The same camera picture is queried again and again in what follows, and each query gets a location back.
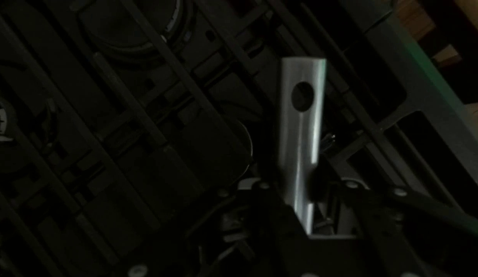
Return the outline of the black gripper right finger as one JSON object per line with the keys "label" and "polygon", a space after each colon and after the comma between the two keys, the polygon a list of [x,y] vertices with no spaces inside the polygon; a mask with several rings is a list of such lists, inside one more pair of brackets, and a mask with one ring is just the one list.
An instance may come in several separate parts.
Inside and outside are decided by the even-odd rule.
{"label": "black gripper right finger", "polygon": [[385,277],[478,277],[478,218],[414,189],[389,183],[371,186],[343,178],[332,167],[311,175],[311,197],[348,223],[380,261]]}

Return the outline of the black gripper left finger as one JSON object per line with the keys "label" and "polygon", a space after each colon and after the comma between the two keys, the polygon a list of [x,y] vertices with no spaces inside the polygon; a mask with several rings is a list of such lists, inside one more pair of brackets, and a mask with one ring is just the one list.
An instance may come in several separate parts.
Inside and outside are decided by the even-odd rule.
{"label": "black gripper left finger", "polygon": [[227,192],[200,230],[198,277],[301,277],[306,233],[278,190],[257,181]]}

